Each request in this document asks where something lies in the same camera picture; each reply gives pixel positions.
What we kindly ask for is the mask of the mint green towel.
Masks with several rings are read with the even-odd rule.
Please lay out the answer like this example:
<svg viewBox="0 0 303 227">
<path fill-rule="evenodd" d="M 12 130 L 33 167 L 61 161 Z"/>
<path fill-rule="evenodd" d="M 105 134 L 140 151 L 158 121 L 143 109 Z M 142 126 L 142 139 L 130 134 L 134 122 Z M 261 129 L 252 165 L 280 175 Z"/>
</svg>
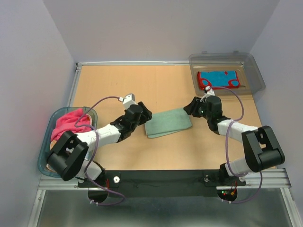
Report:
<svg viewBox="0 0 303 227">
<path fill-rule="evenodd" d="M 189 129 L 193 126 L 189 115 L 183 108 L 152 114 L 145 124 L 145 134 L 154 139 Z"/>
</svg>

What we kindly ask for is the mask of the red blue cat towel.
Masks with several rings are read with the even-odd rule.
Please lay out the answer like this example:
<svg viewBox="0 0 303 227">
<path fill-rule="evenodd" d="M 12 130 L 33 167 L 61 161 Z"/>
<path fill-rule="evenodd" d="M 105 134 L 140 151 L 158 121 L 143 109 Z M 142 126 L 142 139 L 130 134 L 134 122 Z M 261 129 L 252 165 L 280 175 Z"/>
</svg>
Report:
<svg viewBox="0 0 303 227">
<path fill-rule="evenodd" d="M 197 82 L 201 90 L 204 90 L 207 86 L 238 89 L 241 85 L 235 70 L 199 71 Z"/>
</svg>

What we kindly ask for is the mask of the pink towel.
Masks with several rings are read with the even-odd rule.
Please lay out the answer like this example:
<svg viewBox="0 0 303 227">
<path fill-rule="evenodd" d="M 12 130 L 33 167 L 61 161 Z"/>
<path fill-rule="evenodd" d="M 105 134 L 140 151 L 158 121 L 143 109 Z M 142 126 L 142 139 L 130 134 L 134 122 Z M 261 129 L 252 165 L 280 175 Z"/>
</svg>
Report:
<svg viewBox="0 0 303 227">
<path fill-rule="evenodd" d="M 82 115 L 84 115 L 83 108 L 78 108 L 60 117 L 56 121 L 56 125 L 52 131 L 50 141 L 58 140 L 65 131 L 72 131 L 73 133 L 82 133 L 82 132 L 91 131 L 91 128 L 87 126 L 75 127 L 76 121 Z"/>
</svg>

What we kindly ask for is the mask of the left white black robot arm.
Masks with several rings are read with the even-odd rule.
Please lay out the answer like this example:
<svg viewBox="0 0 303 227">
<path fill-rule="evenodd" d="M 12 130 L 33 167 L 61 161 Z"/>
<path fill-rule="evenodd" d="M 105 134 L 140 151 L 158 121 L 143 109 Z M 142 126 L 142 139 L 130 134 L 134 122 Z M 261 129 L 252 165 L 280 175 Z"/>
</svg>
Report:
<svg viewBox="0 0 303 227">
<path fill-rule="evenodd" d="M 152 112 L 143 102 L 131 104 L 125 114 L 100 128 L 84 133 L 66 131 L 46 157 L 47 164 L 64 180 L 74 177 L 89 179 L 94 186 L 105 182 L 104 168 L 93 161 L 99 147 L 119 143 L 152 119 Z"/>
</svg>

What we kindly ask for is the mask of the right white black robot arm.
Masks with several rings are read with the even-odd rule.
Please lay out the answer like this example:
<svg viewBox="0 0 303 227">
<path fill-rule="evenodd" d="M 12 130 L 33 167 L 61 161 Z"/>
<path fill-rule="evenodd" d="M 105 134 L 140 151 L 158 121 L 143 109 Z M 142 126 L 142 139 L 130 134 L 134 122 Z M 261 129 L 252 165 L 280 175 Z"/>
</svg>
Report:
<svg viewBox="0 0 303 227">
<path fill-rule="evenodd" d="M 248 126 L 224 116 L 219 97 L 194 97 L 184 111 L 189 116 L 204 118 L 208 129 L 214 133 L 213 136 L 202 134 L 202 149 L 205 151 L 214 155 L 220 148 L 227 150 L 229 139 L 243 145 L 243 157 L 231 161 L 226 154 L 226 161 L 219 169 L 203 171 L 207 187 L 244 186 L 248 174 L 284 163 L 285 155 L 272 128 Z"/>
</svg>

